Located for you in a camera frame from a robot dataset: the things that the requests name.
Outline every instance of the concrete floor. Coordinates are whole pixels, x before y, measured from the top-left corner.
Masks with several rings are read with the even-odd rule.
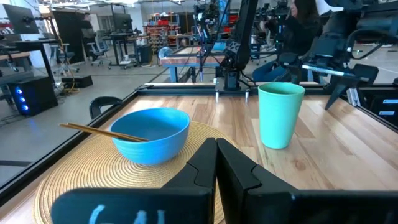
[[[367,52],[371,48],[357,46],[356,49]],[[377,83],[392,83],[393,79],[398,77],[396,62],[398,53],[389,52],[391,50],[397,50],[397,48],[379,49],[375,54],[360,61],[379,66]],[[244,72],[251,74],[258,67],[256,63],[250,62]],[[170,77],[169,70],[163,67],[136,67],[127,70],[113,67],[108,70],[107,66],[91,66],[89,63],[78,67],[80,75],[92,76],[94,85],[80,89],[79,93],[60,100],[59,106],[41,114],[24,118],[18,116],[15,108],[10,107],[5,101],[0,101],[0,120],[16,115],[15,118],[7,119],[10,124],[0,121],[0,185],[20,172],[24,166],[43,157],[75,133],[73,130],[60,128],[58,124],[89,123],[88,105],[91,100],[99,96],[124,98],[143,83],[167,82]],[[44,75],[42,70],[35,70],[35,74]],[[205,69],[204,82],[212,82],[214,77],[214,69]]]

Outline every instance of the desk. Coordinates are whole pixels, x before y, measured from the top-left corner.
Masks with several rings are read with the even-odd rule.
[[[58,41],[55,39],[45,39],[45,40],[23,40],[23,41],[14,41],[13,42],[17,49],[21,52],[25,51],[35,51],[39,50],[43,57],[43,62],[47,74],[49,75],[51,82],[55,84],[54,76],[51,71],[51,65],[49,59],[47,58],[47,54],[45,53],[44,44],[57,44]]]
[[[273,150],[264,147],[259,139],[257,96],[251,96],[247,104],[244,98],[232,96],[221,97],[218,104],[214,96],[129,99],[132,101],[107,120],[102,129],[132,111],[178,108],[188,113],[192,121],[224,132],[245,155],[298,189],[398,190],[397,134],[343,100],[325,111],[328,96],[306,96],[290,146]],[[74,151],[76,148],[47,173]],[[45,175],[0,208],[0,223],[34,223],[35,190]]]
[[[185,47],[183,49],[177,50],[174,54],[196,54],[200,51],[201,47]],[[218,67],[219,62],[224,60],[224,55],[217,55],[215,57],[209,56],[206,59],[206,62],[203,63],[204,67]],[[200,66],[200,58],[196,55],[191,57],[165,57],[160,60],[160,63],[163,67],[170,68],[170,80],[171,82],[178,82],[178,72],[177,67],[191,67],[193,73],[195,73],[195,67]]]
[[[113,43],[113,52],[114,52],[114,57],[116,60],[115,64],[111,64],[111,66],[121,66],[119,62],[119,56],[118,56],[118,50],[116,48],[116,42],[117,41],[123,41],[123,46],[124,46],[124,53],[128,55],[127,52],[127,40],[131,40],[134,46],[134,55],[133,57],[136,59],[137,63],[139,63],[139,55],[138,55],[138,48],[137,48],[137,40],[141,38],[148,38],[148,37],[132,37],[134,34],[133,33],[120,33],[120,34],[111,34],[109,39],[107,40],[112,40]],[[120,58],[121,60],[123,59],[123,51],[121,44],[119,43],[119,50],[120,50]]]

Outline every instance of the wooden tabletop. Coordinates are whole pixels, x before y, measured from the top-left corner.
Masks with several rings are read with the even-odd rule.
[[[196,54],[200,51],[201,47],[185,47],[181,51],[177,52],[176,54]],[[212,63],[215,64],[218,62],[223,61],[225,58],[224,55],[217,55],[214,57],[209,56],[206,59],[205,63]],[[162,65],[186,65],[186,64],[199,64],[200,59],[193,55],[191,57],[166,57],[160,60]]]
[[[21,58],[21,57],[29,57],[30,53],[29,52],[19,52],[16,54],[11,54],[12,58]],[[7,60],[8,59],[8,55],[0,55],[0,60]]]
[[[228,96],[218,103],[214,96],[139,96],[102,128],[132,111],[178,108],[227,134],[245,155],[298,189],[398,190],[397,134],[343,100],[325,111],[327,99],[305,97],[294,136],[283,150],[261,143],[257,96],[247,104]],[[42,177],[0,208],[0,223],[33,223],[35,188]]]

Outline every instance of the dark hair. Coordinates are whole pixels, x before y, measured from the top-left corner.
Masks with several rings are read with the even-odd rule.
[[[306,22],[309,19],[319,19],[317,3],[315,0],[295,0],[297,7],[297,20]]]

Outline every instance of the teal cup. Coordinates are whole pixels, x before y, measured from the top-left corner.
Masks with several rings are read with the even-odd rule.
[[[259,88],[259,129],[262,143],[284,149],[292,139],[305,89],[291,83],[266,83]]]

